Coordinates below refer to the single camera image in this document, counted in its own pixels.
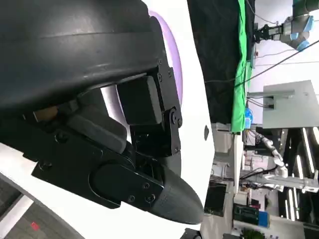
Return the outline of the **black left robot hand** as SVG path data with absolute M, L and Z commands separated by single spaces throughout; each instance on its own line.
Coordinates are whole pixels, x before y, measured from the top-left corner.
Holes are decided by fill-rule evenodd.
M 32 175 L 110 209 L 196 225 L 181 108 L 158 20 L 140 0 L 0 3 L 0 141 Z

